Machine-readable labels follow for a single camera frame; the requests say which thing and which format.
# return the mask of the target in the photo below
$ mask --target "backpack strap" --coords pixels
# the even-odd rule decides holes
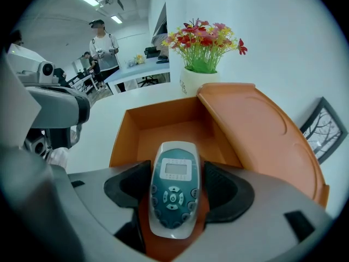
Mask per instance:
[[[91,42],[93,44],[94,50],[96,50],[96,46],[94,45],[94,38],[91,40]]]
[[[109,38],[111,40],[111,45],[114,46],[113,39],[111,38],[111,34],[109,34]]]

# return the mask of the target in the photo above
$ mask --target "remote control button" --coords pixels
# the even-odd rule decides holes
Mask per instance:
[[[163,202],[166,203],[167,202],[167,196],[169,195],[169,193],[167,191],[164,192],[163,195]]]
[[[159,211],[159,210],[154,210],[154,213],[155,213],[155,216],[156,216],[157,218],[160,218],[160,216],[161,216],[161,211]]]
[[[187,207],[188,207],[188,210],[189,210],[189,211],[192,211],[193,209],[195,209],[195,207],[196,207],[195,201],[189,202],[189,203],[187,204]]]
[[[172,225],[173,228],[178,228],[179,226],[181,226],[181,222],[175,221]]]
[[[182,205],[182,204],[183,204],[183,201],[184,201],[184,195],[183,195],[183,193],[180,193],[178,203],[179,203],[180,205]]]
[[[185,212],[184,214],[182,214],[182,221],[186,222],[186,220],[190,217],[190,214]]]
[[[152,184],[152,187],[151,187],[151,192],[152,194],[156,193],[158,191],[158,188],[156,185]]]
[[[169,227],[169,223],[166,220],[161,220],[160,221],[161,225],[168,228]]]
[[[172,205],[172,204],[168,204],[166,206],[169,210],[171,211],[174,211],[174,210],[177,210],[178,209],[178,206],[177,205]]]
[[[170,187],[169,187],[169,191],[171,191],[171,192],[178,192],[178,191],[179,191],[179,188],[176,187],[176,186],[170,186]]]
[[[156,207],[157,204],[158,204],[158,198],[152,197],[152,205],[153,205],[153,207]]]
[[[175,194],[171,194],[170,201],[173,203],[173,202],[176,202],[176,200],[177,200],[177,196]]]
[[[193,198],[196,198],[196,197],[197,197],[197,192],[198,192],[197,188],[193,189],[193,190],[191,191],[191,196],[192,196]]]

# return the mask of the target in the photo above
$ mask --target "white shirt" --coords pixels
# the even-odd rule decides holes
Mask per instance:
[[[115,46],[115,48],[119,48],[118,42],[114,35],[111,35],[109,37],[109,34],[106,33],[104,37],[98,38],[97,36],[93,38],[94,44],[92,41],[89,42],[89,50],[91,52],[91,56],[94,57],[97,53],[96,50],[102,49],[104,52],[103,58],[98,59],[99,68],[101,71],[107,71],[110,69],[113,69],[115,67],[118,67],[118,61],[116,58],[116,55],[111,55],[109,52],[109,49],[112,45]]]

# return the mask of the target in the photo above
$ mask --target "ceiling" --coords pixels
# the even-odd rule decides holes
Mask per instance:
[[[83,0],[34,0],[20,18],[17,28],[23,38],[33,40],[45,37],[76,36],[89,31],[88,23],[102,19],[112,32],[128,23],[148,16],[149,0],[104,0],[100,5],[91,6]],[[110,17],[116,15],[123,21],[117,24]]]

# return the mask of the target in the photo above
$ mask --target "picture frame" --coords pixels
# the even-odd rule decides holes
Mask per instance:
[[[324,97],[300,131],[320,164],[330,157],[348,135],[338,115]]]

